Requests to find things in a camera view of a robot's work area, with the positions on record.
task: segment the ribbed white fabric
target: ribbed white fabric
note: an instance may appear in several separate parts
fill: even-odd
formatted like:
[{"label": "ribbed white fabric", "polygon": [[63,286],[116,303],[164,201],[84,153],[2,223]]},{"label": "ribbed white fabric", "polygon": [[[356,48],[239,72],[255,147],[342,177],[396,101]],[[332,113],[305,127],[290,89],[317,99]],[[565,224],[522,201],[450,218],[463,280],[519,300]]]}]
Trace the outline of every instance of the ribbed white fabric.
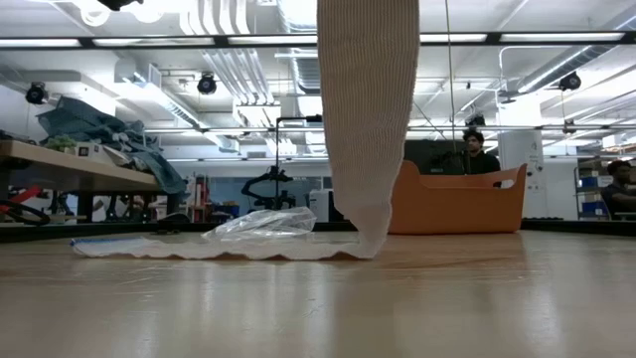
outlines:
[{"label": "ribbed white fabric", "polygon": [[335,205],[384,242],[419,49],[418,0],[319,0],[318,55]]}]

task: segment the security camera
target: security camera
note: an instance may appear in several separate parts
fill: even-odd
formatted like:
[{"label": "security camera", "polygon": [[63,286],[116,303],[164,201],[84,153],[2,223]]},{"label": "security camera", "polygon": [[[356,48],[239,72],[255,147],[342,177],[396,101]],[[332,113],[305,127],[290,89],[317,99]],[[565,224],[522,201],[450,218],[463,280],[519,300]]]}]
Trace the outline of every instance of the security camera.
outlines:
[{"label": "security camera", "polygon": [[211,94],[217,91],[217,83],[215,82],[215,76],[213,74],[203,74],[197,90],[200,94]]},{"label": "security camera", "polygon": [[580,77],[576,74],[576,72],[573,72],[560,79],[560,81],[558,82],[558,89],[563,91],[578,90],[580,88],[580,85]]},{"label": "security camera", "polygon": [[49,93],[44,83],[32,83],[25,99],[30,104],[45,104],[49,101]]},{"label": "security camera", "polygon": [[103,6],[112,11],[119,11],[123,6],[130,5],[133,2],[143,4],[143,0],[98,0]]}]

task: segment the man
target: man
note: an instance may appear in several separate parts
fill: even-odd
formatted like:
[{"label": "man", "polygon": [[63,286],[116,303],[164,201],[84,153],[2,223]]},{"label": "man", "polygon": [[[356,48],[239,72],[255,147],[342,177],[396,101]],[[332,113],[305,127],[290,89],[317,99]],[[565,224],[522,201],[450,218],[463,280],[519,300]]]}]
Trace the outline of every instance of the man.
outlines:
[{"label": "man", "polygon": [[494,155],[484,153],[484,135],[475,129],[464,132],[464,142],[468,151],[464,158],[464,173],[486,174],[501,170],[499,160]]},{"label": "man", "polygon": [[601,196],[612,219],[616,219],[616,213],[636,212],[636,193],[627,189],[630,183],[629,162],[615,160],[607,166],[607,173],[614,181],[601,191]]}]

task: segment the pile of clothes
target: pile of clothes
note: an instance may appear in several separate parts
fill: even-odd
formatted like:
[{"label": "pile of clothes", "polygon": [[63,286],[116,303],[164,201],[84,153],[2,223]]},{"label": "pile of clothes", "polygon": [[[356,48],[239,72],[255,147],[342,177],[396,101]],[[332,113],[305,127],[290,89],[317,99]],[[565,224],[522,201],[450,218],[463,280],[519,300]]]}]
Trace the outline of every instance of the pile of clothes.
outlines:
[{"label": "pile of clothes", "polygon": [[144,137],[141,121],[126,123],[69,97],[62,97],[54,110],[38,115],[38,120],[49,134],[49,138],[41,144],[60,135],[67,135],[77,142],[99,143],[129,155],[136,162],[144,163],[167,194],[186,190],[179,173],[160,154],[157,138]]}]

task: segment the clear plastic bag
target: clear plastic bag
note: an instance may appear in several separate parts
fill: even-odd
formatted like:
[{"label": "clear plastic bag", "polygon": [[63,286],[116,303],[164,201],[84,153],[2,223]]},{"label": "clear plastic bag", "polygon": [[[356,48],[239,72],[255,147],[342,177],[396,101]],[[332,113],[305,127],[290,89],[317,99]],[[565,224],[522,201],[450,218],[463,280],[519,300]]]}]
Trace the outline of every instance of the clear plastic bag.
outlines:
[{"label": "clear plastic bag", "polygon": [[307,207],[272,211],[261,210],[229,221],[203,234],[210,241],[306,239],[316,224]]}]

